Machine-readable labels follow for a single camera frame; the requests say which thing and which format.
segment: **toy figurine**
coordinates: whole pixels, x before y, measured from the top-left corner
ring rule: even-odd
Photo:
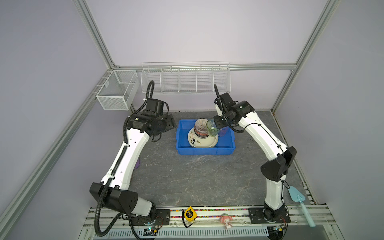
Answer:
[[[233,218],[228,214],[223,214],[223,216],[220,218],[220,222],[225,224],[225,229],[230,229],[232,227],[232,220]]]

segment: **gray marble tabletop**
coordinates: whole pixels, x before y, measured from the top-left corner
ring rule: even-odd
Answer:
[[[172,113],[180,119],[213,118],[215,112]],[[257,112],[275,136],[282,139],[270,112]],[[176,129],[162,134],[160,141],[148,142],[140,154],[140,166],[133,171],[129,190],[165,206],[263,205],[266,180],[260,171],[267,158],[247,133],[235,133],[236,149],[232,155],[179,155]],[[305,193],[299,175],[292,165],[286,181]],[[284,200],[291,200],[287,189]]]

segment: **white wall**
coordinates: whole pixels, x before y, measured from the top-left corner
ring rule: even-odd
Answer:
[[[343,0],[277,118],[346,240],[382,239],[384,2]]]
[[[7,240],[78,239],[97,204],[89,187],[115,159],[127,115],[96,102]]]
[[[231,97],[236,101],[248,101],[255,109],[271,109],[289,76],[289,70],[232,71]],[[154,94],[168,103],[173,111],[213,110],[215,93],[212,94]],[[145,94],[141,87],[137,91],[133,105],[137,109],[143,103]]]
[[[326,0],[87,0],[116,65],[296,62]]]
[[[71,0],[1,1],[0,23],[1,214],[106,66]]]

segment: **white wire basket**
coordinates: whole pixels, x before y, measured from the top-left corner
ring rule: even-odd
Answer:
[[[143,63],[141,90],[146,92],[150,81],[154,93],[214,93],[231,91],[228,62]]]
[[[113,70],[96,97],[105,110],[129,110],[139,85],[136,71]]]

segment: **blue bin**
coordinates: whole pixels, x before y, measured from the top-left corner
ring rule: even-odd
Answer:
[[[231,129],[219,137],[215,147],[191,147],[188,133],[195,126],[196,119],[182,119],[176,132],[176,149],[180,155],[230,155],[235,150],[235,134]]]

